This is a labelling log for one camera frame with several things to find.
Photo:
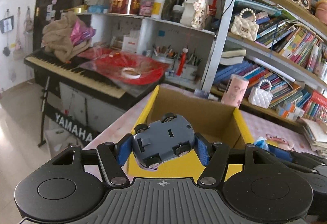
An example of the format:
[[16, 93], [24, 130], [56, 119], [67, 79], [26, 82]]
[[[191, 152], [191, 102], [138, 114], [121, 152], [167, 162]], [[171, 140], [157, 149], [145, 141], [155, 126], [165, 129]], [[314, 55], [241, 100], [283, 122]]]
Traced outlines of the orange white box lower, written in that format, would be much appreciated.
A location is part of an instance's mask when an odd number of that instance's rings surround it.
[[284, 108], [282, 108], [279, 105], [277, 106], [275, 111], [280, 117], [288, 119], [288, 120], [296, 121], [298, 118], [298, 116], [296, 114], [285, 110]]

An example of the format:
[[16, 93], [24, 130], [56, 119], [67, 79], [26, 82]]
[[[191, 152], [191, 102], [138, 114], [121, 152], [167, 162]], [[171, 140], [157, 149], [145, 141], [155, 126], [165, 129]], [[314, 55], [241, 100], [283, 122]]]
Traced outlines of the red paper sheets pile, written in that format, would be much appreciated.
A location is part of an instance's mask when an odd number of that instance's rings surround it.
[[[83, 69], [94, 71], [111, 81], [138, 86], [159, 81], [169, 67], [168, 64], [153, 60], [150, 57], [104, 47], [89, 48], [78, 54], [77, 57], [86, 59], [86, 62], [80, 65]], [[125, 67], [139, 70], [141, 77], [138, 79], [122, 77], [121, 70]]]

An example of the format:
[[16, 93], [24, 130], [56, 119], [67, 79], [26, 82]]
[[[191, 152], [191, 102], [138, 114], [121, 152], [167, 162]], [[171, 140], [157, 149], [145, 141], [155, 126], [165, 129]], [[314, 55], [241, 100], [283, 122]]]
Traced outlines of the white quilted pearl handbag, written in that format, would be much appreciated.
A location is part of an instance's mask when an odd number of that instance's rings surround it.
[[[261, 88], [261, 85], [264, 83], [268, 84], [268, 90], [264, 90]], [[273, 94], [271, 93], [271, 90], [272, 90], [271, 82], [267, 79], [261, 80], [257, 87], [252, 88], [251, 93], [248, 97], [248, 102], [251, 105], [268, 109], [270, 102], [272, 101], [273, 98]]]

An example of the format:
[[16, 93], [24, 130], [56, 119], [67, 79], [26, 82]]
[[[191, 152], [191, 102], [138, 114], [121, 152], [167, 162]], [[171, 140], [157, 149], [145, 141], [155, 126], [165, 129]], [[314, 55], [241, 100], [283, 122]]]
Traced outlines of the orange white box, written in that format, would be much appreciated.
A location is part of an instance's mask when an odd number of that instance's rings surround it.
[[296, 121], [298, 118], [298, 116], [296, 114], [285, 110], [284, 108], [282, 108], [279, 105], [277, 106], [275, 111], [280, 117], [288, 119], [288, 120]]
[[287, 118], [304, 116], [303, 109], [299, 108], [295, 103], [284, 102], [283, 109], [287, 112], [286, 113]]

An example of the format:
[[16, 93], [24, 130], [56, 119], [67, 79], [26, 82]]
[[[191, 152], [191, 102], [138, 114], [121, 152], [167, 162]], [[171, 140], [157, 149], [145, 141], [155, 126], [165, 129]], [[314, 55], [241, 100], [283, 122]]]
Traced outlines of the black Yamaha keyboard piano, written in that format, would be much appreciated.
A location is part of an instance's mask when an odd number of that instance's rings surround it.
[[85, 98], [85, 118], [81, 123], [97, 134], [113, 124], [165, 79], [163, 75], [151, 84], [134, 86], [143, 89], [139, 96], [134, 97], [103, 75], [80, 68], [85, 62], [84, 58], [74, 57], [69, 63], [63, 63], [54, 54], [42, 49], [24, 58], [25, 65], [46, 79], [45, 90], [63, 98], [59, 86], [64, 84]]

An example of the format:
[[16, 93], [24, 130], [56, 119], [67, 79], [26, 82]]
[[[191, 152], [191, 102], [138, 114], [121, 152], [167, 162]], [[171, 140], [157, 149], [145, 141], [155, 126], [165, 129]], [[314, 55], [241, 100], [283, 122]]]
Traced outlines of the red thick dictionary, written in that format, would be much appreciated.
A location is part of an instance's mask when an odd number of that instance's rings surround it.
[[320, 108], [326, 109], [326, 98], [318, 93], [317, 91], [312, 91], [311, 97], [309, 99], [309, 114], [313, 115], [313, 113], [316, 113]]

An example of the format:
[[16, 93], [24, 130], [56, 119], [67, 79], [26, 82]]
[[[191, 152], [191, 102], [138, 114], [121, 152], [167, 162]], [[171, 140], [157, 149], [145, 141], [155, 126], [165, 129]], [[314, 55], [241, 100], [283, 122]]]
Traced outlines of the pink cylindrical container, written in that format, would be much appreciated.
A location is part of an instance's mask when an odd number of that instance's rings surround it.
[[221, 103], [239, 108], [245, 91], [248, 88], [249, 80], [236, 74], [232, 74], [227, 88], [222, 96]]

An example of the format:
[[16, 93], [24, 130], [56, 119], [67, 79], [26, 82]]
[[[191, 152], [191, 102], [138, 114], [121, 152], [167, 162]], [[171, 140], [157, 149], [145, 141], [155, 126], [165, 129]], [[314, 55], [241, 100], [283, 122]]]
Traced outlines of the row of leaning books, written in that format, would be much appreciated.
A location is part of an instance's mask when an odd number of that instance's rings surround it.
[[219, 91], [224, 92], [233, 75], [248, 81], [248, 87], [244, 94], [245, 99], [248, 99], [251, 91], [256, 89], [260, 89], [261, 92], [269, 92], [272, 96], [270, 109], [276, 109], [284, 103], [302, 108], [311, 97], [308, 91], [281, 74], [248, 60], [233, 65], [219, 65], [213, 85]]

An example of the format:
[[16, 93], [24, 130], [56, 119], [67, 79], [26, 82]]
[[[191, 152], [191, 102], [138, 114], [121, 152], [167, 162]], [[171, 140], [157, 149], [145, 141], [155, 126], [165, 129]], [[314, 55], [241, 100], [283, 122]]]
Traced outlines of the beige crumpled cloth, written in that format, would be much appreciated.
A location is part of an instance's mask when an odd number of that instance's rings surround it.
[[74, 46], [70, 36], [76, 24], [85, 23], [74, 12], [66, 12], [60, 20], [56, 20], [43, 28], [42, 44], [46, 52], [52, 52], [58, 60], [65, 63], [90, 47], [91, 40]]

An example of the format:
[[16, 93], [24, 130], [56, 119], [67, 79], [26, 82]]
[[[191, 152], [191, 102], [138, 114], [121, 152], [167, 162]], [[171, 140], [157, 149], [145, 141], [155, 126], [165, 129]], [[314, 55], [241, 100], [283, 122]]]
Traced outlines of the grey toy car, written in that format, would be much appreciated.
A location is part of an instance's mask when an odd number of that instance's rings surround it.
[[166, 113], [158, 121], [135, 126], [132, 151], [140, 168], [154, 171], [164, 162], [188, 154], [196, 136], [182, 115]]

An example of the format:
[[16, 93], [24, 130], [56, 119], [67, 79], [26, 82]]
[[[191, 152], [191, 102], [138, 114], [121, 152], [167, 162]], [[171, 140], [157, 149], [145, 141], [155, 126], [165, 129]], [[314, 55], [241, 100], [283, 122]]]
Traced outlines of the orange white box upper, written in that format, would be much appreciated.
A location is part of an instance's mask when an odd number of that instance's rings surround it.
[[295, 103], [284, 102], [283, 109], [287, 112], [286, 113], [287, 118], [304, 116], [303, 109], [299, 108]]

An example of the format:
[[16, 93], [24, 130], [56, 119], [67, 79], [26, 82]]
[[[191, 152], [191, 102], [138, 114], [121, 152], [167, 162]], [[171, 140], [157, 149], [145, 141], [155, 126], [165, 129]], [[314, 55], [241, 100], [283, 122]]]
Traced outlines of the white bookshelf frame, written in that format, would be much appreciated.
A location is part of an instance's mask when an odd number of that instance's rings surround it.
[[[213, 82], [213, 71], [218, 68], [218, 61], [221, 58], [222, 50], [226, 42], [234, 43], [248, 50], [248, 56], [256, 57], [265, 63], [281, 70], [287, 75], [293, 77], [296, 81], [303, 82], [314, 90], [322, 92], [326, 90], [326, 82], [307, 71], [300, 65], [286, 59], [271, 49], [265, 48], [260, 44], [248, 41], [240, 36], [233, 35], [229, 32], [229, 25], [232, 16], [232, 10], [235, 0], [226, 0], [224, 10], [226, 13], [222, 16], [219, 29], [214, 36], [213, 53], [209, 57], [209, 68], [207, 71], [207, 79], [203, 87], [208, 89], [209, 84]], [[290, 0], [259, 0], [268, 3], [270, 6], [280, 6], [280, 8], [292, 15], [296, 21], [310, 29], [316, 36], [322, 40], [326, 40], [326, 25], [320, 22], [314, 15], [307, 10], [297, 6]]]

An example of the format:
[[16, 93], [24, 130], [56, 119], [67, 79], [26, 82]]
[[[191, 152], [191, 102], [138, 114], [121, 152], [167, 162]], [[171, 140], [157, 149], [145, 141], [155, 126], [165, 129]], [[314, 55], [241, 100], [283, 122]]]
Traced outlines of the cream quilted handbag upper shelf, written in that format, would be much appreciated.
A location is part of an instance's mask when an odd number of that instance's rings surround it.
[[[250, 12], [253, 16], [253, 20], [243, 18], [245, 12]], [[251, 8], [244, 8], [238, 16], [234, 17], [234, 22], [231, 27], [231, 33], [238, 35], [242, 38], [248, 39], [254, 42], [257, 39], [257, 33], [259, 25], [257, 24], [257, 17], [255, 12]]]

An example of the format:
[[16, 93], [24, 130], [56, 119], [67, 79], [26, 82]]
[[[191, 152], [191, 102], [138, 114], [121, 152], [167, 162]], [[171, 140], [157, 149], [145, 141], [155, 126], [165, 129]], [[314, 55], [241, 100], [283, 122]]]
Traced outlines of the stack of papers and notebooks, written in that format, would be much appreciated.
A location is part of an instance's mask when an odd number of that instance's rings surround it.
[[326, 122], [323, 122], [320, 119], [313, 121], [305, 118], [300, 118], [299, 122], [302, 124], [304, 135], [307, 138], [311, 149], [319, 156], [326, 158]]

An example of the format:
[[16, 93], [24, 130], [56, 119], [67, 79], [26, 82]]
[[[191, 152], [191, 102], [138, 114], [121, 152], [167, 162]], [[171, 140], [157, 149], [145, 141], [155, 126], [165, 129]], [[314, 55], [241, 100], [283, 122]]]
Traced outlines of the blue paper ball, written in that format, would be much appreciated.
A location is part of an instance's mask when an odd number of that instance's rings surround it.
[[270, 151], [268, 143], [267, 143], [267, 139], [264, 137], [259, 137], [255, 142], [254, 145], [264, 149], [265, 151]]

